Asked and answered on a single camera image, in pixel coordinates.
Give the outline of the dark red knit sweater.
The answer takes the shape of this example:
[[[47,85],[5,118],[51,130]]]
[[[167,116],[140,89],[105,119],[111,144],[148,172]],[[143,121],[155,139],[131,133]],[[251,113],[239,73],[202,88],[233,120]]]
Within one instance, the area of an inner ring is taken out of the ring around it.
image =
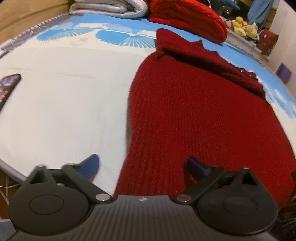
[[[295,155],[262,85],[201,41],[159,29],[129,93],[132,138],[115,195],[169,195],[189,188],[186,161],[249,167],[285,207],[295,193]]]

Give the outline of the black smartphone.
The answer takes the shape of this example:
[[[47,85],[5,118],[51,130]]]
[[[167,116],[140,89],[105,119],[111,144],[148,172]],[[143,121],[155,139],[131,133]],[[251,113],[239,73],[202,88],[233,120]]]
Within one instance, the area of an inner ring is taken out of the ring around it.
[[[22,76],[20,74],[12,74],[1,78],[0,110],[3,108],[5,102],[8,100],[21,79]]]

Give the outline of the blue white patterned bed sheet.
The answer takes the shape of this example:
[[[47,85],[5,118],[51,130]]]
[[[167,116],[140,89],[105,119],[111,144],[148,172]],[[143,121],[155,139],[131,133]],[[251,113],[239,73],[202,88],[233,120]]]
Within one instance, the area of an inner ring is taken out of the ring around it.
[[[115,195],[132,138],[130,88],[141,63],[156,51],[159,29],[201,41],[254,73],[295,155],[295,102],[248,54],[145,19],[86,14],[44,30],[1,58],[1,78],[22,76],[1,109],[1,169],[23,182],[38,165],[57,169],[96,154],[100,167],[92,179]]]

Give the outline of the dark red cushion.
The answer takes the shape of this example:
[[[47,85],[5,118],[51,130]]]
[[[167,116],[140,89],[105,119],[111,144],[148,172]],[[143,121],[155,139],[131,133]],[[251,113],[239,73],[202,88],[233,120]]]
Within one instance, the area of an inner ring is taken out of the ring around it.
[[[279,35],[271,32],[269,29],[263,29],[260,31],[259,37],[260,41],[257,44],[257,48],[262,55],[269,56],[278,41]]]

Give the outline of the yellow plush toys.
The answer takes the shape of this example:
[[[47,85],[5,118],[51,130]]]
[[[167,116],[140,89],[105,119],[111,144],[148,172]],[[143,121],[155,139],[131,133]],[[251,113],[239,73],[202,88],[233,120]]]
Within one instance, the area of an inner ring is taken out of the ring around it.
[[[230,22],[230,29],[243,38],[255,40],[258,36],[256,23],[250,25],[240,16],[236,17],[235,20]]]

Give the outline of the bright red folded sweater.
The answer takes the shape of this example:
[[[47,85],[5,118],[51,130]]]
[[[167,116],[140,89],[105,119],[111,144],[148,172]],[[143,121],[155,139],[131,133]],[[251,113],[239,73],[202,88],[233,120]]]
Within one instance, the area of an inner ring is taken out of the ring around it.
[[[150,1],[149,11],[151,22],[185,30],[217,44],[227,39],[224,21],[199,1]]]

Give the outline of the blue hanging garment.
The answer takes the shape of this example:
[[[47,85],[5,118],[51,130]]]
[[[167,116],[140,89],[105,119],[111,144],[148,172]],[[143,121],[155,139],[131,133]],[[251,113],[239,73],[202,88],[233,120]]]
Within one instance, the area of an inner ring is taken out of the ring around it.
[[[248,23],[251,25],[256,23],[258,26],[263,25],[273,7],[273,3],[274,0],[254,0],[247,14]]]

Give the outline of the white folded blanket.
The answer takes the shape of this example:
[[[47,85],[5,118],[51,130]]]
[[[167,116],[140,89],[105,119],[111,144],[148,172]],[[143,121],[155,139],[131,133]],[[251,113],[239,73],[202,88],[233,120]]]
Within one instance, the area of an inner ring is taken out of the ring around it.
[[[71,15],[98,14],[121,19],[142,18],[149,11],[149,2],[143,0],[80,0],[69,8]]]

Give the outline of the purple wall panel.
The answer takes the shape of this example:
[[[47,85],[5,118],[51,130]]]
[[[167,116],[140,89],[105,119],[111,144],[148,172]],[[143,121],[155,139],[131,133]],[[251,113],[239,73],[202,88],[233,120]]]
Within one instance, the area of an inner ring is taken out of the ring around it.
[[[291,78],[292,72],[287,68],[287,66],[281,63],[276,71],[276,75],[284,84],[287,84]]]

